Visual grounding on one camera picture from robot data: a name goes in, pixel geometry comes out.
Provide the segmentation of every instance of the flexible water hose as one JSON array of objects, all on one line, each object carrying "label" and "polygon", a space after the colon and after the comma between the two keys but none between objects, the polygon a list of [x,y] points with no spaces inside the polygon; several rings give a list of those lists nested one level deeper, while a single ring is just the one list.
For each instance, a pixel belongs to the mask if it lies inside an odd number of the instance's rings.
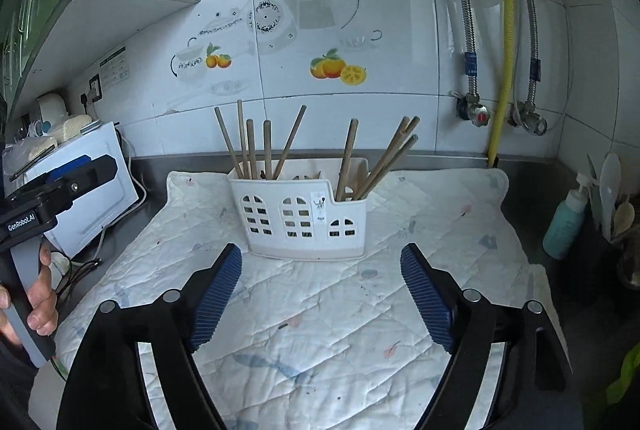
[{"label": "flexible water hose", "polygon": [[529,91],[527,92],[527,103],[532,109],[536,108],[536,86],[540,81],[540,60],[538,58],[538,21],[536,19],[536,3],[534,0],[527,0],[527,11],[529,13],[529,37],[531,44],[531,62],[529,68]]},{"label": "flexible water hose", "polygon": [[474,38],[474,22],[471,14],[471,0],[460,0],[462,7],[462,21],[465,27],[465,72],[469,82],[469,95],[479,102],[478,77],[476,64],[476,40]]},{"label": "flexible water hose", "polygon": [[504,0],[503,11],[503,61],[502,61],[502,87],[500,89],[500,99],[498,101],[498,108],[494,115],[494,124],[491,131],[491,140],[489,141],[489,150],[487,152],[487,159],[489,166],[494,166],[495,157],[498,154],[498,146],[500,145],[500,136],[502,135],[502,125],[504,124],[504,117],[509,105],[509,98],[511,96],[511,85],[513,83],[513,64],[515,62],[515,38],[514,38],[514,24],[515,24],[515,5],[516,0]]}]

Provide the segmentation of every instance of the orange fruit illustration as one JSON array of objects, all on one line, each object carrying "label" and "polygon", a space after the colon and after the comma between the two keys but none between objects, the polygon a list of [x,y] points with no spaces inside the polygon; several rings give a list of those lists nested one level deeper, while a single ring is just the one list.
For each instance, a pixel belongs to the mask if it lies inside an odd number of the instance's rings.
[{"label": "orange fruit illustration", "polygon": [[340,72],[340,80],[347,85],[360,85],[367,79],[367,72],[359,65],[348,65]]},{"label": "orange fruit illustration", "polygon": [[223,69],[231,65],[231,57],[229,55],[218,55],[218,67]]},{"label": "orange fruit illustration", "polygon": [[327,78],[340,78],[340,74],[346,65],[347,62],[341,58],[337,60],[328,58],[327,60],[322,61],[322,72]]},{"label": "orange fruit illustration", "polygon": [[322,62],[319,62],[316,65],[312,65],[309,71],[311,71],[311,74],[313,75],[314,78],[318,78],[320,80],[322,80],[323,78],[326,78],[326,75],[322,71]]},{"label": "orange fruit illustration", "polygon": [[206,59],[204,59],[204,63],[208,68],[214,68],[216,65],[218,65],[218,57],[216,55],[208,55]]}]

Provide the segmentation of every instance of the soap dispenser bottle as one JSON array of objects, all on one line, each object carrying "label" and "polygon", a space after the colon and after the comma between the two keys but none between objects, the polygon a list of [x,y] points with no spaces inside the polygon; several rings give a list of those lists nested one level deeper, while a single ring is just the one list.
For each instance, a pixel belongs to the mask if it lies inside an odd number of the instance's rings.
[{"label": "soap dispenser bottle", "polygon": [[564,259],[574,239],[577,237],[584,222],[584,209],[589,200],[588,187],[592,181],[584,174],[578,174],[576,181],[580,184],[578,190],[571,190],[562,201],[554,218],[551,220],[542,248],[554,259]]}]

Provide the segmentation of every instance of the ribbed blue pad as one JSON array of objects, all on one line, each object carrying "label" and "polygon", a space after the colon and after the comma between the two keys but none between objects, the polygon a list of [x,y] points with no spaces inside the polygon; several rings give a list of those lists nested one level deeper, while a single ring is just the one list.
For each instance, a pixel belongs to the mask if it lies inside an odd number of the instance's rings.
[{"label": "ribbed blue pad", "polygon": [[240,248],[234,247],[195,309],[193,333],[189,340],[193,352],[213,336],[241,273],[242,253]]},{"label": "ribbed blue pad", "polygon": [[453,323],[453,314],[418,262],[418,256],[409,246],[402,249],[400,271],[431,339],[443,346],[447,352],[451,352],[454,341],[449,330]]}]

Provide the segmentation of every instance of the sticker on basket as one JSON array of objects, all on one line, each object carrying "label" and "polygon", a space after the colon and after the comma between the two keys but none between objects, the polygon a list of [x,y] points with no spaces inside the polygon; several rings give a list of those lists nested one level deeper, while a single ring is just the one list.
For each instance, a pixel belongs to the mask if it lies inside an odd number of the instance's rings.
[{"label": "sticker on basket", "polygon": [[326,224],[326,195],[324,192],[311,192],[311,213],[314,224]]}]

